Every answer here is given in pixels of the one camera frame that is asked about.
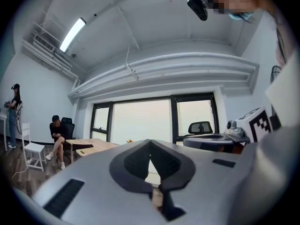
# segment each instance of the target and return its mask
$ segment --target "window frame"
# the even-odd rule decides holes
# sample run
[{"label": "window frame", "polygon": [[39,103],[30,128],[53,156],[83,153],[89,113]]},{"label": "window frame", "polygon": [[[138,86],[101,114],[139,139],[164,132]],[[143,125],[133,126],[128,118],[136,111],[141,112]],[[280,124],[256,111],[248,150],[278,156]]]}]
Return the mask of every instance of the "window frame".
[{"label": "window frame", "polygon": [[[92,138],[92,132],[98,132],[102,134],[106,134],[106,141],[110,142],[111,140],[111,129],[112,129],[112,119],[113,119],[113,105],[121,104],[121,103],[132,103],[132,102],[143,102],[143,101],[155,101],[155,100],[171,100],[171,114],[172,114],[172,142],[176,144],[176,142],[182,142],[184,136],[179,136],[178,129],[178,111],[177,111],[177,103],[178,102],[193,102],[193,101],[204,101],[210,100],[212,114],[214,117],[214,125],[215,125],[215,133],[219,133],[219,120],[218,120],[218,111],[217,105],[214,97],[214,93],[200,93],[200,94],[183,94],[183,95],[171,95],[165,97],[148,97],[148,98],[140,98],[140,99],[131,99],[131,100],[122,100],[116,102],[108,102],[101,104],[94,104],[92,119],[90,124],[90,138]],[[109,107],[108,117],[107,117],[107,131],[94,128],[95,123],[95,115],[96,110],[99,108],[107,108]]]}]

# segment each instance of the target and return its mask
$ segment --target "wooden floor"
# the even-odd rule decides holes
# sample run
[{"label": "wooden floor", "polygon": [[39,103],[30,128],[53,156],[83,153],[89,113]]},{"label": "wooden floor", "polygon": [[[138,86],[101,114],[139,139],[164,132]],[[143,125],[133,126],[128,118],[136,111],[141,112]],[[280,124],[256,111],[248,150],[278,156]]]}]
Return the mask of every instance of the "wooden floor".
[{"label": "wooden floor", "polygon": [[[5,151],[3,138],[0,138],[0,162],[4,173],[7,176],[8,181],[12,186],[21,188],[28,196],[32,196],[38,188],[50,177],[61,171],[59,162],[56,162],[56,155],[51,161],[47,161],[47,164],[43,162],[44,172],[39,169],[29,168],[23,173],[18,173],[14,176],[14,182],[12,176],[16,172],[22,172],[26,169],[23,150],[21,149],[22,143],[17,142],[17,148]],[[53,146],[45,146],[46,155],[52,151]],[[69,160],[64,157],[66,167],[70,164]],[[163,196],[157,188],[153,188],[153,204],[156,207],[162,205]]]}]

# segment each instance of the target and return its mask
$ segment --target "white sneaker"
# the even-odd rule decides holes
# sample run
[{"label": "white sneaker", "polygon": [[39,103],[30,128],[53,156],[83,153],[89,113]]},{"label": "white sneaker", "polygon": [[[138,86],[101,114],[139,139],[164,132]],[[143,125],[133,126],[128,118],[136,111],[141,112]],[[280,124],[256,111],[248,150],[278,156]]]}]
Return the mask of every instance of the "white sneaker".
[{"label": "white sneaker", "polygon": [[50,161],[52,158],[53,158],[53,153],[50,152],[50,153],[46,156],[46,159],[47,159],[48,161]]},{"label": "white sneaker", "polygon": [[61,163],[60,163],[60,165],[61,165],[61,167],[60,167],[60,168],[61,168],[61,170],[64,170],[64,169],[66,168],[66,167],[65,167],[65,163],[64,163],[64,162],[61,162]]}]

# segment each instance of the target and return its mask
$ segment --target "black shirt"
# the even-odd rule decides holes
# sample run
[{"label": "black shirt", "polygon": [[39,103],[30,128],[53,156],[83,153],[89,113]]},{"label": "black shirt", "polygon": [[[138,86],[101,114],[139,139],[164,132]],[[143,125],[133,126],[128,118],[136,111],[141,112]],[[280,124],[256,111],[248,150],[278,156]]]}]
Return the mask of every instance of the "black shirt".
[{"label": "black shirt", "polygon": [[15,101],[15,106],[12,107],[12,109],[15,110],[15,109],[18,107],[18,105],[22,103],[22,101],[21,101],[20,96],[18,96],[18,95],[16,95],[16,96],[14,97],[14,99],[11,101],[11,103],[13,103],[14,101]]},{"label": "black shirt", "polygon": [[53,137],[52,136],[53,133],[55,134],[59,133],[64,139],[70,139],[68,136],[68,129],[66,125],[63,123],[60,123],[60,127],[54,127],[53,124],[50,123],[50,132],[51,132],[51,137],[54,139],[54,142],[56,142],[58,138]]}]

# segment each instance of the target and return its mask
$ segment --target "jeans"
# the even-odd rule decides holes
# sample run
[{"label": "jeans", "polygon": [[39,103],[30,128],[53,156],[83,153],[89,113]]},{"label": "jeans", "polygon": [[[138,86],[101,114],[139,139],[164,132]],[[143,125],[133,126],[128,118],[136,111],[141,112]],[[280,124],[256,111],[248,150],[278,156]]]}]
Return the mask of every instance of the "jeans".
[{"label": "jeans", "polygon": [[10,145],[12,147],[16,146],[16,140],[15,140],[15,127],[16,127],[16,121],[15,121],[15,109],[9,109],[8,111],[8,121],[9,121],[9,134],[10,134]]}]

